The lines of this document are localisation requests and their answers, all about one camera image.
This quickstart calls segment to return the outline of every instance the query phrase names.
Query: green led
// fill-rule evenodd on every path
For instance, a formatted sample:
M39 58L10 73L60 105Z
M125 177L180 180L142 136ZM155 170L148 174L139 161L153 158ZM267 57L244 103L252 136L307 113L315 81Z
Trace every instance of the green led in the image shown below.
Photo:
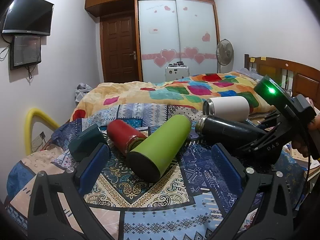
M276 93L276 90L275 90L274 88L270 88L270 87L268 87L268 89L269 89L269 92L270 92L271 94Z

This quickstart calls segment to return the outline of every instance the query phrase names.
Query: blue gripper pad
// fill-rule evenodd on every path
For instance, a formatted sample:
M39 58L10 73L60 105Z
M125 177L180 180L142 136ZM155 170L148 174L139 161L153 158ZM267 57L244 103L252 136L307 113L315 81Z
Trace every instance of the blue gripper pad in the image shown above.
M84 158L78 165L75 182L79 186L78 191L81 196L91 192L109 157L108 145L99 143L90 156Z
M229 192L240 196L245 182L244 167L235 157L232 157L221 143L211 148L211 157L214 165L222 175Z

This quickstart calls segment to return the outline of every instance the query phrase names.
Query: wooden bed frame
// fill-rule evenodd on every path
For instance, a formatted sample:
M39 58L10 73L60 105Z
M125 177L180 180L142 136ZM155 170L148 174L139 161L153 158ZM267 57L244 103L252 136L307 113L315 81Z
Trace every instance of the wooden bed frame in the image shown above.
M276 83L281 84L282 70L287 70L286 83L288 82L288 71L293 72L292 95L302 94L312 99L316 108L320 109L320 71L310 66L272 57L249 57L244 54L244 67L249 70L252 63L257 64L257 72L260 75L268 75Z

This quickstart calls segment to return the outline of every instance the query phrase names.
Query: pink stripe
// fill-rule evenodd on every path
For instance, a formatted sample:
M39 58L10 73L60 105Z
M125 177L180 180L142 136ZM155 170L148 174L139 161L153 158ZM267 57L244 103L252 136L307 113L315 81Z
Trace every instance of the pink stripe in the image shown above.
M215 54L210 54L210 53L199 53L204 55L205 59L216 59ZM141 59L142 60L147 60L147 59L155 59L155 57L161 57L160 53L154 53L154 54L142 54ZM176 57L177 59L180 59L180 53L177 52ZM181 58L189 58L184 52L181 53Z

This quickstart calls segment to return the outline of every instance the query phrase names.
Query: yellow pipe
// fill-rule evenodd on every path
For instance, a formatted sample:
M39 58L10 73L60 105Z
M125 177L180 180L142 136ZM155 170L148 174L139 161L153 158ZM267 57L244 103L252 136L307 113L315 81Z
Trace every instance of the yellow pipe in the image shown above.
M24 124L24 144L26 147L26 155L30 155L32 153L32 149L31 149L31 135L32 135L31 121L35 115L41 117L49 125L51 125L54 129L57 129L60 127L60 125L58 125L54 120L52 120L50 116L48 116L46 113L42 112L38 108L30 109L30 111L28 112L27 117L26 117L26 122Z

